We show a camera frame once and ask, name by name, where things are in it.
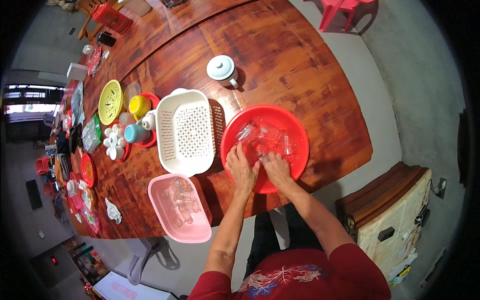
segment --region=blue object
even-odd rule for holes
[[[142,142],[150,136],[150,131],[143,128],[139,123],[142,120],[138,120],[135,124],[130,124],[125,127],[123,134],[125,135],[125,140],[129,143],[138,143]]]

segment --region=yellow cup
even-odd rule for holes
[[[128,109],[135,117],[135,121],[141,119],[152,108],[150,99],[144,96],[137,95],[130,100]]]

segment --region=wooden table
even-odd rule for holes
[[[198,89],[221,112],[215,127],[217,156],[212,167],[195,175],[213,216],[220,223],[235,184],[223,171],[219,144],[222,127],[240,110],[270,103],[291,111],[304,126],[310,143],[307,167],[298,183],[313,192],[359,168],[372,157],[372,145],[355,95],[332,52],[308,21],[288,0],[189,0],[170,11],[158,1],[144,17],[134,19],[124,36],[101,62],[95,77],[84,82],[87,120],[97,109],[103,86],[118,79],[122,87],[138,82],[144,92],[160,98],[176,88]],[[221,87],[206,74],[215,55],[233,58],[239,71],[238,90]],[[77,82],[67,86],[71,96]],[[81,235],[105,239],[165,235],[147,194],[151,179],[166,174],[156,146],[132,147],[128,159],[113,162],[104,146],[92,154],[96,165],[95,192],[101,229],[93,233],[71,216]],[[72,156],[80,172],[80,155]],[[119,208],[119,225],[108,219],[104,198]],[[281,194],[252,195],[244,217],[288,203]]]

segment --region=white plastic basket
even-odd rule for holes
[[[208,99],[198,90],[178,88],[156,107],[156,140],[163,168],[187,177],[207,171],[215,157]]]

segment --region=white teapot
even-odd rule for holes
[[[155,130],[156,120],[155,120],[155,110],[151,110],[145,114],[142,118],[142,126],[146,130]]]
[[[237,83],[239,74],[230,56],[218,55],[212,58],[207,64],[207,74],[222,86],[239,87]]]

